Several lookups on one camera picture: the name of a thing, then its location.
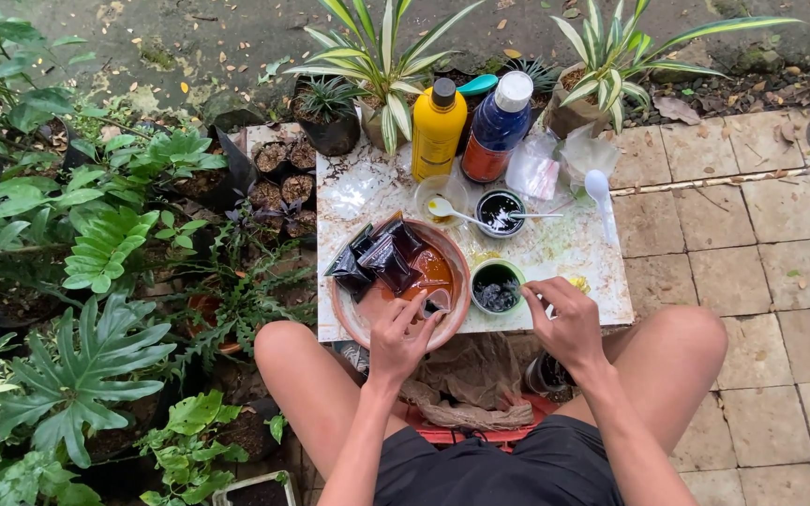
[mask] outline clay saucer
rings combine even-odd
[[[458,332],[458,328],[465,321],[467,310],[471,307],[471,290],[468,280],[471,278],[470,269],[467,265],[464,253],[458,248],[444,231],[440,231],[430,225],[415,220],[405,220],[411,229],[431,246],[434,254],[438,253],[452,274],[452,308],[439,323],[427,343],[427,351],[433,351],[443,346],[445,341],[452,338]],[[434,291],[434,287],[426,286],[429,292]],[[411,300],[420,287],[411,288],[402,294],[402,298]],[[383,281],[376,281],[375,286],[368,291],[365,298],[356,305],[352,296],[341,291],[336,283],[330,284],[330,297],[333,301],[333,313],[342,324],[348,335],[358,344],[366,349],[371,348],[371,323],[392,298],[392,293]],[[409,331],[420,331],[423,321],[417,325],[411,325]]]

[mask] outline white plastic spoon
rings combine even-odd
[[[583,180],[586,193],[596,201],[599,214],[602,216],[602,226],[605,227],[605,243],[617,244],[617,238],[612,229],[614,226],[614,211],[611,208],[611,194],[608,193],[608,178],[601,170],[593,169],[586,174]]]
[[[509,218],[561,218],[563,214],[520,214],[509,213]]]
[[[481,227],[485,227],[487,229],[491,229],[489,225],[486,223],[481,222],[480,220],[476,220],[468,216],[467,214],[458,213],[455,209],[452,208],[452,203],[450,201],[445,200],[443,197],[436,197],[434,199],[430,199],[427,202],[427,208],[430,210],[430,214],[434,216],[438,216],[443,218],[445,216],[457,216],[463,220],[467,220],[471,223],[476,223]]]

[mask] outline plastic spoon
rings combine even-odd
[[[431,199],[429,202],[427,202],[427,208],[430,210],[430,214],[433,214],[434,216],[438,216],[440,218],[443,218],[444,216],[457,216],[463,220],[467,220],[468,222],[476,223],[481,227],[487,229],[491,228],[486,223],[483,223],[480,220],[476,220],[475,218],[472,218],[467,214],[458,213],[455,209],[452,208],[452,203],[445,200],[443,197]]]
[[[563,214],[520,214],[509,213],[509,218],[561,218]]]
[[[596,207],[599,208],[602,225],[605,227],[605,243],[617,244],[613,232],[615,214],[611,208],[611,195],[608,193],[608,178],[601,170],[593,169],[586,174],[583,185],[586,187],[586,193],[590,194],[592,200],[596,201]]]
[[[456,91],[464,97],[470,97],[471,95],[479,95],[489,91],[489,89],[492,86],[496,86],[497,83],[499,83],[499,77],[496,75],[483,74],[478,75],[462,86],[458,86]]]

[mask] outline hand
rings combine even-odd
[[[599,327],[599,305],[563,277],[531,281],[521,294],[533,315],[533,330],[543,348],[574,374],[605,359]],[[546,309],[554,308],[549,319]]]
[[[427,351],[427,342],[434,328],[442,319],[437,311],[424,322],[418,335],[410,335],[408,327],[423,319],[424,300],[427,290],[418,293],[411,302],[395,299],[386,312],[371,328],[371,374],[374,378],[397,392],[405,379],[418,366]]]

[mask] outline variegated plant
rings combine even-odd
[[[620,100],[624,94],[634,98],[639,104],[649,105],[649,94],[646,90],[628,80],[632,75],[647,70],[666,68],[726,77],[717,70],[690,63],[668,59],[653,60],[669,47],[685,40],[724,31],[760,28],[783,22],[800,22],[793,18],[769,16],[710,22],[687,30],[667,40],[658,49],[650,51],[652,37],[636,29],[636,23],[639,22],[639,18],[649,5],[649,0],[636,0],[636,9],[625,25],[621,23],[624,0],[620,0],[612,17],[611,28],[607,31],[603,26],[599,7],[593,0],[587,1],[590,14],[587,19],[583,20],[582,34],[570,26],[568,21],[552,16],[586,65],[586,74],[570,89],[570,93],[562,100],[562,105],[568,105],[575,100],[597,94],[599,110],[607,111],[610,114],[617,133],[621,132],[624,123],[624,106]]]
[[[412,44],[396,63],[392,60],[396,31],[411,0],[386,0],[379,30],[375,29],[371,15],[367,12],[365,0],[353,0],[354,10],[358,14],[357,22],[342,0],[318,1],[333,16],[342,20],[352,33],[321,31],[306,26],[305,30],[321,43],[324,50],[308,59],[306,65],[290,68],[285,74],[343,75],[364,88],[380,101],[381,106],[375,114],[380,115],[383,143],[387,152],[392,154],[396,150],[398,131],[402,132],[405,139],[411,140],[411,113],[404,94],[423,93],[421,88],[415,86],[422,78],[422,73],[451,51],[438,52],[423,58],[420,58],[421,53],[467,13],[482,4],[482,0],[445,18]]]

